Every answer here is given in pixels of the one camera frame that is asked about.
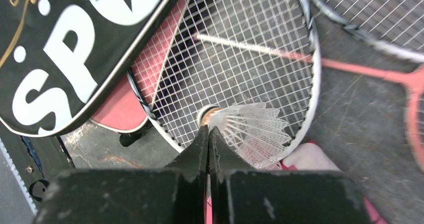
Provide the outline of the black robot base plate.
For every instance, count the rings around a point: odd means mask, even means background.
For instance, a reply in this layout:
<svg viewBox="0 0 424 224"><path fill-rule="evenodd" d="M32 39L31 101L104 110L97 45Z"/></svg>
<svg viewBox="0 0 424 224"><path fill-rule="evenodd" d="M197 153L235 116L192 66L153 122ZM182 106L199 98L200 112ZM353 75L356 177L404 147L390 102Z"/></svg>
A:
<svg viewBox="0 0 424 224"><path fill-rule="evenodd" d="M47 187L60 172L75 164L61 137L27 137L0 125L0 153L12 164L19 188L32 211L41 205Z"/></svg>

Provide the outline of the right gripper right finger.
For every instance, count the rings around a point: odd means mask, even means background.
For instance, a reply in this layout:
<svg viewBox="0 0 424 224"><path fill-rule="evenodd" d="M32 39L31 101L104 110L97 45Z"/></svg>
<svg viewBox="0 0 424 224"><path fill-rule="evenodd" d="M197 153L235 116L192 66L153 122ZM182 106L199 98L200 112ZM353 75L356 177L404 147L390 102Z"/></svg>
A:
<svg viewBox="0 0 424 224"><path fill-rule="evenodd" d="M211 224L371 224L373 206L314 142L277 171L247 168L214 128L209 135Z"/></svg>

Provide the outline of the black sport racket bag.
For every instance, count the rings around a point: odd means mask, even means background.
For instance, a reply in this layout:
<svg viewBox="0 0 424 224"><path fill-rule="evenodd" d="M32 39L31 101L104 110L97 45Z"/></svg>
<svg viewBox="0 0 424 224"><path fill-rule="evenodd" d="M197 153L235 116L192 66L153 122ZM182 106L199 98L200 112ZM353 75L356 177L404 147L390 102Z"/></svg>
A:
<svg viewBox="0 0 424 224"><path fill-rule="evenodd" d="M87 121L177 0L0 0L0 122L27 137Z"/></svg>

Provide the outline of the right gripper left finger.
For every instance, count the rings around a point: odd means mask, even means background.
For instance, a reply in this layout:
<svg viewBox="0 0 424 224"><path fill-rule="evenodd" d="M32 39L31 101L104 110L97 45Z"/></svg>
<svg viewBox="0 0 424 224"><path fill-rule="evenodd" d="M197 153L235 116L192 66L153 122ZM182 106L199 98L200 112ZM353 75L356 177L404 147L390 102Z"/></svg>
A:
<svg viewBox="0 0 424 224"><path fill-rule="evenodd" d="M35 224L205 224L209 129L162 168L69 169L48 186Z"/></svg>

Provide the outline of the white shuttlecock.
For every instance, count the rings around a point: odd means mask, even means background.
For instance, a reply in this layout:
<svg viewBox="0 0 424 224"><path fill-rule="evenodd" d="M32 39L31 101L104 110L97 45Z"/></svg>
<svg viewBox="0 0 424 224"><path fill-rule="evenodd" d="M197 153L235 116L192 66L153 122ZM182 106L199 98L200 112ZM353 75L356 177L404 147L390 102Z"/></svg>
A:
<svg viewBox="0 0 424 224"><path fill-rule="evenodd" d="M279 113L264 102L226 108L209 104L198 112L196 122L210 129L217 127L228 147L253 168L281 170L292 137L285 131L289 122Z"/></svg>

